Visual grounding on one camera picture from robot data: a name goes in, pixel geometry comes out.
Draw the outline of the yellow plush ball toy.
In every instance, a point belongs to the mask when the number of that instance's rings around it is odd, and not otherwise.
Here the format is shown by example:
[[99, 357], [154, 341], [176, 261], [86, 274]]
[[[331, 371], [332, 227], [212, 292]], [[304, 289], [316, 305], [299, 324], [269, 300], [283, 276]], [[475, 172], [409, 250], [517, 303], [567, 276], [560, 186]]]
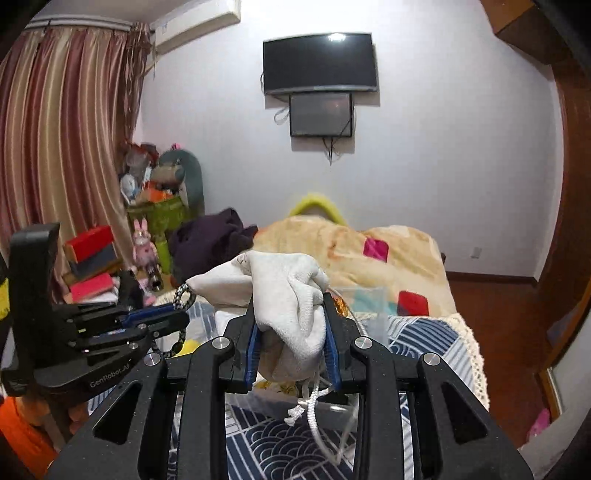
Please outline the yellow plush ball toy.
[[192, 354], [200, 346], [200, 343], [194, 339], [185, 339], [183, 342], [178, 340], [173, 345], [175, 357], [181, 357]]

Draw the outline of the white drawstring pouch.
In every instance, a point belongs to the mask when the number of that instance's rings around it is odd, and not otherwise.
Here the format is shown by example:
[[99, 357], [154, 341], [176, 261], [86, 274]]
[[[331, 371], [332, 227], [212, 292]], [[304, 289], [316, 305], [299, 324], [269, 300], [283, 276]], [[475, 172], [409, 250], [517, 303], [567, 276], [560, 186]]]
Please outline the white drawstring pouch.
[[249, 250], [185, 281], [214, 307], [216, 332], [253, 306], [256, 327], [263, 333], [256, 373], [271, 382], [303, 383], [303, 399], [287, 411], [293, 426], [305, 415], [318, 449], [334, 465], [342, 462], [346, 438], [356, 417], [349, 418], [337, 450], [322, 440], [315, 407], [329, 393], [321, 387], [322, 349], [327, 337], [324, 294], [329, 277], [310, 255]]

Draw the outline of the clear plastic storage bin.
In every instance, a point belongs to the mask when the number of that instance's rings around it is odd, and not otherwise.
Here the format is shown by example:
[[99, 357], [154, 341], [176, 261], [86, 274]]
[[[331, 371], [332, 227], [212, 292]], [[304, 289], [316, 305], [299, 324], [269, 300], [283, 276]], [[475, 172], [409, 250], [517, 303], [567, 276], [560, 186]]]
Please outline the clear plastic storage bin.
[[[256, 324], [252, 297], [246, 297], [245, 305], [224, 305], [216, 308], [214, 313], [216, 335], [201, 344], [189, 360], [181, 426], [197, 426], [207, 435], [221, 437], [225, 393], [246, 395], [253, 391], [263, 399], [281, 401], [287, 407], [296, 405], [301, 393], [287, 395], [273, 389], [259, 389], [256, 381], [252, 389], [246, 388], [245, 355], [252, 325]], [[342, 384], [356, 383], [351, 370], [361, 368], [361, 363], [353, 360], [346, 349], [353, 344], [353, 339], [362, 335], [376, 334], [378, 340], [384, 339], [386, 334], [380, 326], [384, 317], [377, 310], [356, 308], [353, 299], [341, 290], [325, 297], [325, 318], [331, 323], [338, 345]]]

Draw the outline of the red book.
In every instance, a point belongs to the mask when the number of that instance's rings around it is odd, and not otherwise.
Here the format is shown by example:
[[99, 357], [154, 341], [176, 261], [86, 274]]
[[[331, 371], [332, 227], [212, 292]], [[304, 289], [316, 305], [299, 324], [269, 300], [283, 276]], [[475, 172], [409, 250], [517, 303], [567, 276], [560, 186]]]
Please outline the red book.
[[113, 279], [108, 273], [102, 273], [88, 280], [78, 282], [70, 288], [72, 302], [79, 303], [113, 288]]

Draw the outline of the pink rabbit doll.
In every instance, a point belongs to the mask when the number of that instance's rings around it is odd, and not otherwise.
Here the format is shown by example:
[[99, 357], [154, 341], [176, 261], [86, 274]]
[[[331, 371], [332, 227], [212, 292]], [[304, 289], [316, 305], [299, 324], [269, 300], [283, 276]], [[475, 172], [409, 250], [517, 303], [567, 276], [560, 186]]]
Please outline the pink rabbit doll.
[[138, 269], [142, 269], [151, 284], [160, 281], [158, 268], [158, 254], [151, 241], [146, 218], [133, 220], [133, 261]]

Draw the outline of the red box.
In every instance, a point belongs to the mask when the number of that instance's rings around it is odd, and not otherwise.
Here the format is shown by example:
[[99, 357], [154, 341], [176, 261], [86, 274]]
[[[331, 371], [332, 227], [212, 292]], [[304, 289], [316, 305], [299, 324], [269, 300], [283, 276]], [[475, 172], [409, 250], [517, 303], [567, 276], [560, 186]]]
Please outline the red box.
[[97, 226], [66, 241], [63, 250], [69, 262], [81, 263], [112, 244], [113, 241], [110, 226]]

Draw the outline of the beige fleece blanket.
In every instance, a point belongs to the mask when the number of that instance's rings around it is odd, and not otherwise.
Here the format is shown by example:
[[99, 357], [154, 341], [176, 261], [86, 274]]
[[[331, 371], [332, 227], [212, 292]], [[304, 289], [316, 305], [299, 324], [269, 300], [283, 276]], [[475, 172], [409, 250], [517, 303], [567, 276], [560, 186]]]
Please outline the beige fleece blanket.
[[457, 312], [437, 242], [412, 227], [392, 225], [356, 231], [320, 216], [293, 216], [259, 230], [253, 248], [308, 254], [318, 261], [337, 290], [382, 288], [393, 305], [411, 292], [426, 298], [432, 317]]

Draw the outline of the dark purple clothes pile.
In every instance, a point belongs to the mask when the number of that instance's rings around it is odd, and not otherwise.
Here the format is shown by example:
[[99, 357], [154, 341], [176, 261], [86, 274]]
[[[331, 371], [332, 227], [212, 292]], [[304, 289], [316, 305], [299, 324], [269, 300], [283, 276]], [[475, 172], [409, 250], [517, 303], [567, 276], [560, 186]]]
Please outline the dark purple clothes pile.
[[181, 224], [167, 240], [174, 281], [180, 285], [249, 250], [258, 231], [256, 225], [245, 226], [232, 208]]

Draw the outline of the green storage box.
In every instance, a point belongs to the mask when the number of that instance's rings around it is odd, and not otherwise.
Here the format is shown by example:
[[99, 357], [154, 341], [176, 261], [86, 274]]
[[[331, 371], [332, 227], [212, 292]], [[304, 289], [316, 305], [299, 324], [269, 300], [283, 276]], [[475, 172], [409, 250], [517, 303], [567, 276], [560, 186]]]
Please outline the green storage box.
[[190, 221], [194, 212], [185, 206], [179, 196], [162, 200], [156, 203], [143, 203], [126, 207], [128, 224], [131, 232], [134, 232], [134, 221], [147, 221], [148, 231], [155, 238], [166, 237], [168, 232], [174, 231], [182, 223]]

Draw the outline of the yellow green pillow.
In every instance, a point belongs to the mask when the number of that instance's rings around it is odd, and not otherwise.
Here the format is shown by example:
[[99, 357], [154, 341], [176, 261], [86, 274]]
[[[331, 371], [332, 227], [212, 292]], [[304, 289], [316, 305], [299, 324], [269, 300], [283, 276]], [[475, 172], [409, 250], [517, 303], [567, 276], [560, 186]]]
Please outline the yellow green pillow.
[[341, 210], [335, 206], [329, 197], [320, 193], [308, 193], [301, 198], [293, 208], [290, 209], [288, 216], [301, 216], [301, 215], [315, 215], [325, 218], [332, 223], [346, 226], [348, 222], [345, 217], [342, 216]]

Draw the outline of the green dinosaur plush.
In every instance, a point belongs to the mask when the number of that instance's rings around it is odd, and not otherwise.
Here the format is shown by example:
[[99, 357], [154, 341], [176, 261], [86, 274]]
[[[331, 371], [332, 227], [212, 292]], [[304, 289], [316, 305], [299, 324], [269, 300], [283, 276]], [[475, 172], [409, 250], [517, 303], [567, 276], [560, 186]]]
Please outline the green dinosaur plush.
[[184, 149], [164, 152], [152, 169], [150, 180], [158, 186], [176, 190], [193, 216], [204, 215], [204, 180], [200, 162], [191, 152]]

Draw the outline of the striped brown curtain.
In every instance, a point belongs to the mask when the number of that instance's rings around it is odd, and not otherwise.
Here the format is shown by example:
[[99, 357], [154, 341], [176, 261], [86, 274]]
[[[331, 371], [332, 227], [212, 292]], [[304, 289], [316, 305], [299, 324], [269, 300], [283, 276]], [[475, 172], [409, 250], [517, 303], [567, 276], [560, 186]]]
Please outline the striped brown curtain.
[[67, 241], [107, 225], [131, 265], [118, 176], [138, 116], [148, 28], [23, 31], [1, 62], [1, 253], [37, 223]]

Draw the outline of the white air conditioner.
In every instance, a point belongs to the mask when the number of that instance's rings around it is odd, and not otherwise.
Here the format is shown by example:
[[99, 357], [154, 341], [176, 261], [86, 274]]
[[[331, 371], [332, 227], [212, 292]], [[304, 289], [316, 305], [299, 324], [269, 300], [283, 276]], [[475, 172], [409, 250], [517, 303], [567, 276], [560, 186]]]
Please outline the white air conditioner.
[[157, 55], [240, 22], [240, 1], [203, 1], [183, 11], [170, 12], [151, 25]]

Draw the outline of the wooden overhead cabinet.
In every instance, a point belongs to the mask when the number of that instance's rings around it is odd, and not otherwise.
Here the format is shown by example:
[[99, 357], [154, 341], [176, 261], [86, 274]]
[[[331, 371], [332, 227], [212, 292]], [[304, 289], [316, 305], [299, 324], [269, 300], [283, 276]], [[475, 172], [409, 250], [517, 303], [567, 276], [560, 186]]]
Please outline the wooden overhead cabinet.
[[552, 65], [571, 56], [565, 41], [533, 1], [481, 0], [497, 38]]

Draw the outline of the large black wall television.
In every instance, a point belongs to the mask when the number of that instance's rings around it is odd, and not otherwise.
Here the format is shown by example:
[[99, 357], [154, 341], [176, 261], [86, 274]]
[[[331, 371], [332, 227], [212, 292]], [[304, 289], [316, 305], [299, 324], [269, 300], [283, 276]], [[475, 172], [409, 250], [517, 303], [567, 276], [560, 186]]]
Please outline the large black wall television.
[[375, 92], [378, 86], [370, 34], [335, 32], [263, 43], [263, 91], [267, 95]]

